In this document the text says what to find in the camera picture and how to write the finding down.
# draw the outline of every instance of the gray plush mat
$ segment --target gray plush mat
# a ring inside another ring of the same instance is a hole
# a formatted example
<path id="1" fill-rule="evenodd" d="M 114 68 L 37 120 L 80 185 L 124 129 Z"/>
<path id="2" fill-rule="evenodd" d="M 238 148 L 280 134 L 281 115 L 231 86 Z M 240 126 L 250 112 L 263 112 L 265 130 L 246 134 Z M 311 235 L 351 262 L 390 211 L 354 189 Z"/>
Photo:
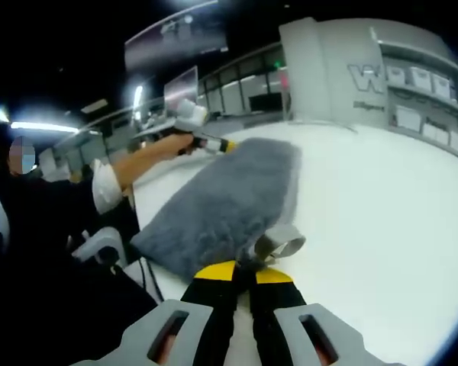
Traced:
<path id="1" fill-rule="evenodd" d="M 132 244 L 190 281 L 197 271 L 235 259 L 276 223 L 292 220 L 300 150 L 245 140 L 176 192 Z"/>

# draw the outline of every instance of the white table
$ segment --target white table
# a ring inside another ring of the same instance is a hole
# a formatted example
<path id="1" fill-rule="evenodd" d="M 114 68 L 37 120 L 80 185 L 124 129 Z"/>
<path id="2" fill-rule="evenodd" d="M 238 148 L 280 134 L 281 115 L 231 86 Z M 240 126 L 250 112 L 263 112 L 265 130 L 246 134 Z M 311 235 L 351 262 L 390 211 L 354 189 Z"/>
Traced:
<path id="1" fill-rule="evenodd" d="M 264 136 L 302 148 L 294 224 L 307 242 L 276 267 L 308 303 L 359 330 L 375 356 L 426 364 L 458 324 L 458 158 L 384 130 L 356 131 L 281 123 L 227 137 Z M 212 159 L 183 156 L 139 179 L 140 228 Z M 179 299 L 186 284 L 155 272 L 164 297 Z M 250 319 L 241 305 L 226 364 L 259 364 Z"/>

